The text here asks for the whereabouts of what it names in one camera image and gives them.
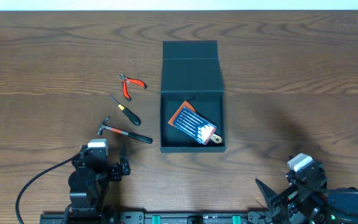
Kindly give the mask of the small claw hammer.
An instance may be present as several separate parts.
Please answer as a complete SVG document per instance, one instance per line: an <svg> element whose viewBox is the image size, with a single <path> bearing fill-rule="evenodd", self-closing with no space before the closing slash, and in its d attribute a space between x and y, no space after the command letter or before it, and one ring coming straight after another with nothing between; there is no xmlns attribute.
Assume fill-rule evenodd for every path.
<svg viewBox="0 0 358 224"><path fill-rule="evenodd" d="M117 129L117 128L114 128L112 126L109 126L107 125L106 123L110 120L110 117L108 116L106 119L103 120L103 122L99 125L99 128L98 128L98 131L97 131L97 135L101 136L103 134L103 131L104 130L108 130L108 131L111 131L111 132L114 132L114 133L118 133L118 134L121 134L121 135L125 135L129 138L132 138L132 139L136 139L138 141L142 141L142 142L145 142L147 144L152 144L153 142L153 139L150 138L150 137L147 137L147 136L143 136L141 134L136 134L136 133L133 133L133 132L127 132L127 131L123 131L121 129Z"/></svg>

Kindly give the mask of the black handled screwdriver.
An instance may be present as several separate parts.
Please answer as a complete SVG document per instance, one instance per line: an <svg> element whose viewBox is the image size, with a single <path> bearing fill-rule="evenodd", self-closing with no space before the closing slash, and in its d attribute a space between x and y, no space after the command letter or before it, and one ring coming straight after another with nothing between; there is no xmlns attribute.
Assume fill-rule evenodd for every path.
<svg viewBox="0 0 358 224"><path fill-rule="evenodd" d="M117 107L122 111L122 113L129 119L132 124L134 124L135 126L141 125L141 119L135 113L133 113L129 108L120 104L120 102L118 102L112 95L110 95L109 97L113 100L113 102L117 104Z"/></svg>

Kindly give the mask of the red handled pliers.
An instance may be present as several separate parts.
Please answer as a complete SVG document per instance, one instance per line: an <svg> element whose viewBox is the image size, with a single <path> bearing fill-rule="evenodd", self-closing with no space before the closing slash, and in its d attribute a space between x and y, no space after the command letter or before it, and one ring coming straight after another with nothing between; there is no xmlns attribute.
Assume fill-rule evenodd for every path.
<svg viewBox="0 0 358 224"><path fill-rule="evenodd" d="M139 85L141 86L143 89L147 89L147 84L145 82L143 82L142 80L138 80L138 79L134 79L134 78L129 78L127 76L125 76L123 73L119 74L119 78L121 79L121 83L122 83L122 87L123 87L123 95L125 97L125 99L127 101L131 101L132 98L128 92L128 84L135 84L135 85Z"/></svg>

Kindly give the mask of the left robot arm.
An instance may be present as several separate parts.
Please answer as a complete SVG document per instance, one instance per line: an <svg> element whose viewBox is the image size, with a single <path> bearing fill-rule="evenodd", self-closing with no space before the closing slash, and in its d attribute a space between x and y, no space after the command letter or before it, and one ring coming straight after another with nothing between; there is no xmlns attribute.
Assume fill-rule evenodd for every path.
<svg viewBox="0 0 358 224"><path fill-rule="evenodd" d="M75 171L70 175L71 204L63 223L118 223L117 216L104 205L111 182L119 182L131 173L126 147L122 146L119 162L108 162L108 147L83 145L72 160Z"/></svg>

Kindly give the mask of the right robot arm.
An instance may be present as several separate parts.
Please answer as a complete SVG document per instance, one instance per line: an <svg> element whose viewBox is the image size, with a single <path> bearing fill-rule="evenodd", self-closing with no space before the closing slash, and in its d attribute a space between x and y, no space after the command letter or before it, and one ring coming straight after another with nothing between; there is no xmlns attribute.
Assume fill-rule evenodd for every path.
<svg viewBox="0 0 358 224"><path fill-rule="evenodd" d="M290 186L280 194L255 180L273 223L358 223L357 189L327 189L322 169L291 170L286 177Z"/></svg>

